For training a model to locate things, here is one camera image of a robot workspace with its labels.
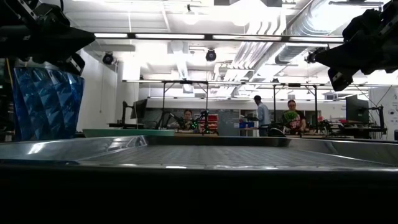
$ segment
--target computer monitor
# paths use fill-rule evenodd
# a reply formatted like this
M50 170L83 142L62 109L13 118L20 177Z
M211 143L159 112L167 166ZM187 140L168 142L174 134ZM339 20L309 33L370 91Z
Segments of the computer monitor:
M369 103L359 100L357 95L346 97L346 119L348 121L369 122Z
M133 103L131 114L130 114L130 119L144 118L145 109L147 108L147 102L148 102L148 99L144 99L144 100L139 100L139 101L136 101L135 103Z

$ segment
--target blue shirt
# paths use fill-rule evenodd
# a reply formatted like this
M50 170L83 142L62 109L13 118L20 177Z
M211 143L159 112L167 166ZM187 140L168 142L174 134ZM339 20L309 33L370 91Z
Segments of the blue shirt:
M265 124L271 124L268 107L264 103L259 103L257 108L257 118L259 120L259 127Z

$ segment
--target man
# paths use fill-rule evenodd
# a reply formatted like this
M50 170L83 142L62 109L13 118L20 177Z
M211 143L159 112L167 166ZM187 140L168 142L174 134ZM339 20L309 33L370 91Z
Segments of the man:
M289 100L287 106L289 110L285 111L282 116L284 124L292 130L292 133L304 131L306 123L303 112L296 110L296 102L294 100Z
M267 126L271 124L269 118L268 107L261 102L261 96L255 96L254 102L256 102L257 108L257 119L259 120L259 135L260 137L267 136Z

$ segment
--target blue faceted panel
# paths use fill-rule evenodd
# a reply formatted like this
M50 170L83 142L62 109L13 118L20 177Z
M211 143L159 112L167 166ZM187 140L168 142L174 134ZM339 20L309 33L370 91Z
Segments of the blue faceted panel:
M46 68L14 69L16 138L72 138L76 132L84 79Z

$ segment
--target person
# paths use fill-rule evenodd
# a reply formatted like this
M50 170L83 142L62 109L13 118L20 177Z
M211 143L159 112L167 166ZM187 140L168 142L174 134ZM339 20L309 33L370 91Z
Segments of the person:
M176 121L176 122L171 123L171 124L168 126L168 128L177 128L177 129L180 129L180 130L183 130L183 131L191 130L191 129L192 129L192 128L191 128L191 124L192 124L192 110L186 109L186 110L184 111L183 123L184 123L184 125L181 126L181 125L179 125L178 122Z
M292 133L304 131L306 126L305 116L303 112L296 110L296 101L289 100L287 106L289 110L285 111L282 115L283 123L292 130Z
M254 102L257 104L257 119L259 120L260 137L267 136L267 126L271 124L268 107L261 102L261 96L255 96Z

